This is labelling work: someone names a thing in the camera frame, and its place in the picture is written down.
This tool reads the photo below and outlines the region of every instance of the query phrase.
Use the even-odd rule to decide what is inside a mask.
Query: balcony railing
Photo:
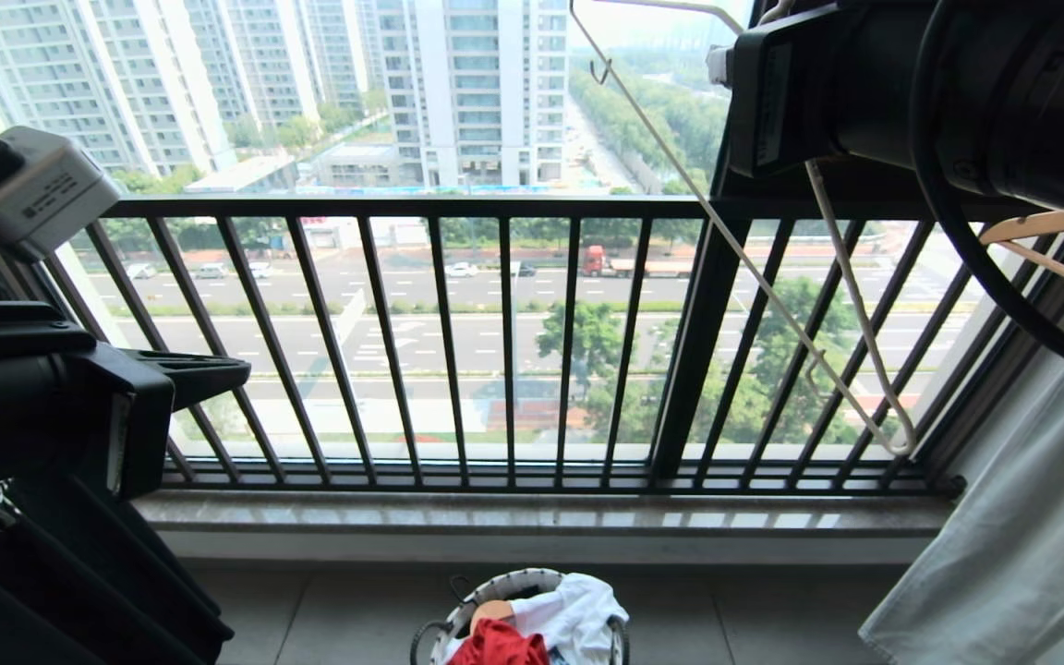
[[[844,230],[903,397],[920,393],[978,296],[967,270],[941,259],[933,226],[853,220]],[[864,393],[868,352],[848,326],[851,306],[841,311],[827,242],[800,235],[805,223],[794,219],[730,227],[767,281],[802,295],[795,312],[809,335],[835,349],[833,366]],[[628,238],[630,248],[613,247]],[[694,251],[663,255],[677,242]],[[621,253],[610,277],[583,272],[599,244]],[[47,268],[89,332],[253,362],[248,386],[177,416],[165,486],[934,491],[919,467],[872,445],[839,392],[816,387],[807,350],[786,345],[766,296],[691,201],[136,199],[73,245],[77,260]],[[451,268],[461,262],[489,269],[466,277]],[[215,270],[204,263],[232,273],[203,279]],[[430,300],[414,302],[418,292]],[[890,404],[868,393],[872,419],[891,427]]]

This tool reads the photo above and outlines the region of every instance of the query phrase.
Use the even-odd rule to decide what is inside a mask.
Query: hanger
[[[1005,219],[997,223],[996,227],[983,231],[979,240],[984,245],[997,244],[1026,261],[1064,277],[1064,263],[1057,262],[1041,252],[1034,252],[1033,249],[1026,248],[1026,246],[1015,242],[1020,238],[1033,238],[1037,235],[1061,232],[1064,232],[1064,212],[1051,211],[1047,214],[1032,214],[1016,219]]]

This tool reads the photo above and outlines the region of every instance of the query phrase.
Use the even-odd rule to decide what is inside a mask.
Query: tile floor
[[[236,631],[222,665],[402,664],[454,605],[447,580],[494,565],[264,569],[190,564]],[[857,636],[901,568],[594,567],[629,611],[637,665],[878,665]]]

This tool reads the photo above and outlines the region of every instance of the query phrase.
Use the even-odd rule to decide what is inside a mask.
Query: black railing
[[[731,228],[734,233],[742,233],[739,240],[754,240],[751,230],[757,227],[751,222],[751,216],[770,214],[776,206],[760,206],[758,211],[734,211],[731,217]],[[373,434],[371,426],[366,421],[366,414],[358,403],[358,382],[366,380],[367,373],[355,373],[352,370],[352,359],[349,359],[349,330],[340,330],[334,323],[334,311],[329,305],[330,294],[325,292],[325,269],[320,268],[312,240],[307,233],[304,218],[319,216],[344,215],[353,220],[349,227],[353,230],[351,236],[358,242],[366,269],[367,289],[370,294],[366,299],[367,312],[375,312],[376,323],[380,327],[381,346],[384,362],[387,363],[387,376],[371,373],[372,382],[387,380],[392,383],[392,397],[396,399],[398,416],[400,416],[401,442],[381,440],[382,435]],[[388,218],[388,216],[419,216],[428,232],[428,245],[418,243],[411,253],[426,253],[428,275],[434,281],[436,298],[435,311],[430,311],[436,320],[438,336],[437,346],[445,354],[445,371],[436,373],[406,376],[402,361],[401,346],[396,335],[397,323],[392,311],[396,302],[388,301],[388,289],[385,286],[385,270],[382,266],[382,252],[377,248],[373,235],[372,218]],[[206,294],[201,295],[200,287],[194,281],[188,269],[179,239],[171,231],[168,220],[180,218],[211,218],[216,222],[220,245],[223,248],[225,263],[232,266],[236,281],[239,281],[242,295],[248,306],[249,320],[255,323],[256,335],[265,345],[273,373],[282,388],[284,402],[288,403],[288,414],[297,421],[300,442],[304,446],[294,445],[288,454],[283,453],[282,446],[276,442],[277,433],[270,433],[263,425],[265,414],[259,412],[253,397],[249,396],[249,387],[238,388],[232,394],[232,400],[240,412],[242,427],[248,433],[249,445],[255,444],[259,454],[249,453],[250,447],[244,451],[233,451],[233,440],[218,429],[210,413],[204,408],[190,409],[188,416],[198,434],[198,445],[185,446],[185,442],[168,442],[168,463],[166,463],[165,486],[201,487],[201,488],[332,488],[332,489],[388,489],[388,492],[519,492],[519,493],[584,493],[584,494],[711,494],[711,495],[809,495],[809,496],[860,496],[860,495],[907,495],[929,494],[933,489],[924,481],[924,475],[914,464],[891,464],[890,455],[884,455],[877,446],[870,446],[872,435],[863,429],[857,430],[854,440],[846,446],[824,443],[825,433],[833,420],[839,417],[842,396],[838,390],[822,397],[822,409],[814,421],[803,427],[805,440],[786,442],[780,446],[774,440],[776,426],[787,413],[787,402],[793,399],[793,388],[799,382],[810,382],[807,350],[801,347],[789,349],[786,370],[781,381],[774,386],[767,386],[768,408],[765,415],[757,423],[757,433],[751,440],[725,440],[727,420],[730,419],[739,399],[739,386],[743,380],[751,373],[752,353],[761,349],[760,330],[767,319],[767,298],[763,290],[757,289],[752,302],[738,314],[745,315],[743,328],[739,329],[739,342],[735,352],[731,354],[731,363],[722,376],[714,376],[711,380],[717,383],[717,399],[713,403],[696,404],[701,399],[705,373],[714,362],[717,352],[717,336],[721,330],[724,312],[732,294],[733,282],[742,273],[736,265],[736,257],[727,257],[727,246],[720,236],[710,231],[710,225],[702,225],[703,232],[698,243],[694,265],[689,270],[692,283],[685,289],[682,312],[679,315],[676,339],[654,339],[662,335],[654,329],[643,330],[638,320],[645,314],[645,285],[658,283],[655,279],[648,282],[646,277],[651,261],[651,239],[660,244],[653,232],[662,228],[660,220],[702,219],[700,207],[685,200],[608,198],[600,200],[578,199],[139,199],[118,203],[110,211],[109,218],[93,225],[87,231],[88,244],[81,246],[81,255],[85,263],[100,265],[107,272],[110,282],[117,289],[123,307],[113,307],[110,316],[119,315],[132,318],[145,337],[147,345],[160,350],[166,349],[168,342],[161,328],[162,311],[152,315],[148,300],[139,294],[134,279],[127,275],[119,244],[127,245],[126,251],[138,253],[145,261],[163,264],[173,278],[174,290],[185,302],[183,315],[189,315],[189,320],[199,328],[209,353],[228,354],[218,326],[229,325],[229,320],[216,321],[216,316],[210,312]],[[556,411],[549,410],[549,419],[556,427],[555,437],[538,437],[535,443],[519,443],[523,437],[521,430],[523,417],[532,417],[520,411],[518,393],[521,388],[518,379],[520,367],[516,362],[516,323],[521,320],[519,312],[515,311],[514,273],[516,262],[522,249],[515,249],[512,242],[514,220],[536,218],[559,218],[567,220],[567,232],[559,238],[564,256],[554,256],[564,269],[564,292],[553,294],[559,296],[556,311],[545,315],[543,312],[529,314],[529,317],[561,316],[563,335],[561,339],[562,362],[556,376],[549,377],[549,384],[556,386],[554,401]],[[133,249],[134,238],[111,238],[110,219],[144,220],[149,228],[148,248]],[[319,371],[318,379],[333,380],[337,388],[342,412],[347,414],[347,429],[351,435],[350,442],[339,442],[338,451],[329,450],[320,432],[314,426],[316,410],[307,403],[306,392],[300,388],[300,382],[314,379],[313,373],[296,373],[292,370],[286,345],[279,335],[279,323],[269,304],[263,297],[263,286],[250,268],[250,251],[271,252],[263,243],[265,238],[252,242],[248,236],[242,238],[242,229],[237,218],[273,218],[278,219],[279,229],[273,233],[278,238],[288,238],[290,245],[278,245],[278,253],[288,252],[288,262],[297,263],[304,284],[304,294],[290,294],[290,312],[307,312],[316,323],[318,332],[313,337],[320,339],[321,353],[330,369]],[[480,442],[476,432],[468,432],[465,413],[465,390],[462,382],[472,379],[476,375],[464,376],[461,369],[461,359],[455,354],[455,321],[460,320],[451,301],[451,290],[448,289],[448,266],[446,256],[449,253],[446,229],[448,219],[494,220],[498,228],[498,275],[500,288],[499,310],[493,312],[498,317],[495,320],[499,330],[492,330],[492,335],[498,333],[502,337],[502,362],[495,362],[494,369],[502,371],[501,380],[501,420],[502,433],[498,429],[482,432],[482,437],[491,440]],[[587,334],[583,337],[575,335],[578,322],[575,314],[579,303],[585,299],[579,298],[580,256],[583,255],[583,244],[592,244],[586,238],[586,220],[633,220],[637,225],[636,249],[633,252],[633,272],[629,283],[629,292],[625,299],[617,300],[616,309],[625,312],[620,318],[625,320],[624,333],[617,345],[617,362],[608,369],[599,371],[595,367],[584,365],[585,354],[592,350],[592,342]],[[900,246],[896,255],[887,256],[892,272],[887,275],[871,309],[872,323],[878,330],[885,326],[895,305],[902,298],[902,292],[908,284],[912,270],[919,265],[924,248],[928,245],[934,230],[934,225],[928,221],[903,222],[913,225],[913,230]],[[791,248],[805,243],[805,238],[797,238],[794,219],[784,219],[767,225],[767,238],[763,246],[766,250],[764,260],[764,278],[769,282],[781,279],[784,270],[784,257],[788,257]],[[845,231],[845,240],[849,251],[852,251],[865,238],[866,222],[852,221]],[[333,257],[330,265],[340,268],[343,260]],[[799,312],[808,333],[816,336],[830,307],[836,302],[836,287],[839,283],[839,268],[831,262],[830,253],[815,260],[815,265],[822,266],[822,281],[816,283],[818,296],[810,312]],[[66,301],[86,329],[104,336],[104,328],[98,318],[101,312],[94,312],[88,298],[77,290],[76,279],[72,278],[73,266],[56,262],[48,263],[48,272],[63,290]],[[934,344],[943,326],[954,314],[954,307],[960,302],[964,286],[967,285],[966,269],[958,268],[949,279],[949,286],[929,307],[929,321],[916,333],[914,343],[900,370],[895,376],[894,386],[899,390],[907,388],[909,382],[919,371],[921,360]],[[663,345],[671,349],[671,358],[667,362],[667,373],[662,371],[636,369],[636,356],[642,356],[642,350],[636,349],[636,335],[643,333],[643,338],[653,342],[655,348]],[[981,335],[976,345],[983,347],[993,342],[991,335]],[[846,382],[854,382],[865,363],[866,350],[862,342],[851,345],[851,353],[846,354],[846,362],[841,359],[841,375]],[[979,353],[979,349],[964,349],[967,354]],[[436,354],[435,350],[427,353]],[[418,427],[414,420],[414,405],[411,399],[410,385],[415,382],[445,382],[448,400],[445,409],[451,412],[452,429],[444,433],[435,444],[445,444],[438,449],[438,454],[427,454],[427,444],[423,437],[428,432]],[[578,386],[584,380],[586,386],[592,382],[600,383],[602,388],[610,388],[613,406],[609,417],[602,414],[595,416],[594,411],[578,414]],[[636,399],[646,404],[658,405],[654,417],[654,429],[649,434],[649,440],[628,442],[619,437],[619,427],[626,425],[626,399],[628,388],[633,382],[646,384],[643,390],[636,389]],[[588,396],[591,388],[584,388]],[[489,409],[494,402],[487,402]],[[698,440],[691,442],[694,420],[700,409],[712,412],[711,425],[706,432],[698,432]],[[890,404],[879,401],[871,409],[872,419],[882,423]],[[284,410],[278,410],[279,416]],[[578,431],[588,432],[586,427],[577,427],[578,419],[586,425],[596,422],[591,440],[579,443],[570,438]],[[609,430],[602,432],[602,427]],[[379,445],[402,444],[401,449],[394,446],[388,453],[382,453]],[[535,454],[529,454],[528,446],[535,447]],[[578,446],[588,446],[586,454],[575,454]],[[772,454],[774,450],[782,449],[781,454]],[[831,454],[824,454],[831,449]],[[641,455],[628,453],[628,450],[643,450]]]

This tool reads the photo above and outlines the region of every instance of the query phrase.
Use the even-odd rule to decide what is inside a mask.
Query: red truck
[[[651,261],[643,266],[643,277],[688,278],[692,275],[692,262],[684,261]],[[613,260],[606,256],[602,245],[591,245],[585,249],[582,261],[584,277],[631,277],[634,273],[634,260]]]

